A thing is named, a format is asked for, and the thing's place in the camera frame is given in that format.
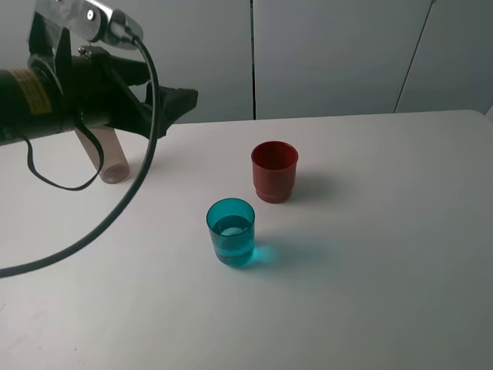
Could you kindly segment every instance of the blue plastic cup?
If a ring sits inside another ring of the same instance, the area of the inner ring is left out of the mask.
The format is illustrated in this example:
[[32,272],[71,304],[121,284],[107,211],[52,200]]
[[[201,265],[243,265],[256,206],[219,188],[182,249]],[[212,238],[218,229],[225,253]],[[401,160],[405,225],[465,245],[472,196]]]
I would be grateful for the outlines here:
[[207,226],[216,256],[229,266],[242,266],[253,254],[255,212],[246,201],[228,198],[207,212]]

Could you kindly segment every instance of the test tube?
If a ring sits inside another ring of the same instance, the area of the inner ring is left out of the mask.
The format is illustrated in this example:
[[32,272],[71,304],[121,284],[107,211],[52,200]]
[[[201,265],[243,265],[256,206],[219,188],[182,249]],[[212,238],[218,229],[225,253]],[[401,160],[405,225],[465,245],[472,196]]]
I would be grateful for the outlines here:
[[[115,130],[112,127],[96,126],[88,127],[94,136],[101,143],[105,154],[105,162],[102,167],[101,179],[105,183],[121,183],[130,177],[130,166],[126,160],[122,146],[118,140]],[[75,129],[82,146],[87,152],[89,159],[96,169],[99,168],[99,154],[87,137]]]

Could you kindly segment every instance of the red cup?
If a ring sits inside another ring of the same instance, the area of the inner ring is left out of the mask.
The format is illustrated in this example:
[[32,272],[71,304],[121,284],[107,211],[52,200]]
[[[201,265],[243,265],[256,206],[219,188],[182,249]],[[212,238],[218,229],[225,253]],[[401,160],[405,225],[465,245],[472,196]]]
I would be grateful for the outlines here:
[[267,141],[252,152],[253,184],[267,203],[283,203],[291,196],[296,177],[298,152],[290,144]]

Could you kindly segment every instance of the cup rim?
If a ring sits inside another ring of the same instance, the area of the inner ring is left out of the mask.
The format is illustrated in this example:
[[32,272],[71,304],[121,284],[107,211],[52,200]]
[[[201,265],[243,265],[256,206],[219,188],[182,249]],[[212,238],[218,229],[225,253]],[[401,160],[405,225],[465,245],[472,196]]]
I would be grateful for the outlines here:
[[[266,168],[264,166],[261,166],[260,164],[258,164],[255,159],[253,158],[254,154],[256,151],[258,151],[258,149],[261,147],[261,146],[264,146],[264,145],[267,145],[267,144],[272,144],[272,143],[276,143],[276,144],[282,144],[283,146],[286,146],[288,147],[289,149],[291,149],[296,158],[295,160],[289,165],[289,166],[286,166],[284,168],[280,168],[280,169],[276,169],[276,170],[272,170],[270,168]],[[296,150],[296,148],[294,146],[292,146],[291,144],[289,143],[286,143],[284,141],[279,141],[279,140],[270,140],[270,141],[264,141],[263,143],[260,143],[259,145],[255,146],[255,148],[253,148],[252,150],[252,154],[251,154],[251,159],[252,159],[252,162],[255,166],[259,167],[259,168],[262,168],[264,170],[269,170],[269,171],[272,171],[272,172],[280,172],[280,171],[285,171],[287,170],[288,168],[291,168],[292,166],[296,165],[298,163],[298,160],[300,159],[300,155],[298,154],[298,151]]]
[[[214,206],[216,206],[217,204],[225,201],[225,200],[239,200],[240,202],[246,204],[251,210],[252,210],[252,213],[253,213],[253,219],[252,219],[252,222],[250,224],[250,227],[248,227],[247,229],[245,229],[244,231],[242,231],[241,233],[239,234],[235,234],[235,235],[221,235],[221,234],[218,234],[216,231],[213,230],[213,228],[209,225],[209,213],[210,211],[214,208]],[[239,237],[240,235],[243,235],[245,234],[247,231],[250,231],[251,228],[253,227],[253,225],[255,224],[255,210],[253,209],[253,207],[251,206],[250,203],[248,203],[246,200],[243,200],[243,199],[240,199],[240,198],[234,198],[234,197],[231,197],[231,198],[224,198],[224,199],[221,199],[221,200],[218,200],[216,203],[214,203],[212,206],[210,206],[209,210],[207,211],[207,215],[206,215],[206,224],[207,224],[207,227],[209,228],[209,230],[211,232],[213,232],[215,235],[218,235],[220,237]]]

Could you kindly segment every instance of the black cable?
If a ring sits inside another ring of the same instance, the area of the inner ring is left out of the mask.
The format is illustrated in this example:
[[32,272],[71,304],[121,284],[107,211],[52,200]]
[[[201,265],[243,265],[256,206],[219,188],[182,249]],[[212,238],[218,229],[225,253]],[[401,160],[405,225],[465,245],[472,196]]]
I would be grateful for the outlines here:
[[77,241],[70,247],[67,247],[63,251],[55,253],[41,260],[33,261],[28,264],[21,264],[19,266],[2,268],[0,269],[0,278],[8,278],[11,276],[26,274],[31,271],[36,271],[41,268],[48,267],[52,264],[56,264],[57,262],[60,262],[67,257],[70,257],[73,254],[77,253],[78,251],[92,243],[102,233],[104,233],[108,229],[108,227],[111,226],[116,218],[118,218],[118,216],[122,214],[125,208],[129,205],[129,203],[132,201],[132,199],[142,186],[153,161],[154,153],[156,152],[157,140],[159,137],[159,115],[161,110],[159,97],[159,80],[157,77],[157,71],[156,67],[154,66],[153,59],[142,40],[136,36],[129,37],[129,40],[131,40],[132,44],[141,52],[147,66],[149,67],[149,72],[151,75],[151,85],[153,87],[153,117],[151,123],[151,133],[149,136],[149,145],[147,147],[146,157],[144,158],[142,167],[140,168],[140,172],[137,175],[137,178],[130,186],[129,190],[122,198],[122,200],[111,211],[111,213],[106,216],[106,218],[98,226],[96,226],[94,230],[85,235],[81,240]]
[[57,183],[54,183],[53,181],[41,175],[36,169],[36,166],[34,164],[34,150],[32,149],[32,144],[27,137],[21,135],[25,143],[28,144],[28,168],[31,171],[31,173],[34,176],[38,177],[42,182],[47,183],[48,185],[68,191],[81,191],[90,187],[92,183],[94,183],[94,181],[98,178],[98,175],[101,173],[102,167],[104,166],[104,162],[105,162],[105,153],[104,150],[102,149],[101,143],[94,136],[94,134],[86,126],[84,126],[84,122],[82,120],[82,116],[80,112],[76,113],[75,127],[80,131],[82,135],[84,135],[91,142],[91,144],[96,148],[96,151],[98,152],[99,155],[99,166],[98,166],[98,170],[96,171],[96,175],[94,175],[87,183],[81,185],[80,187],[63,187],[62,185],[58,185]]

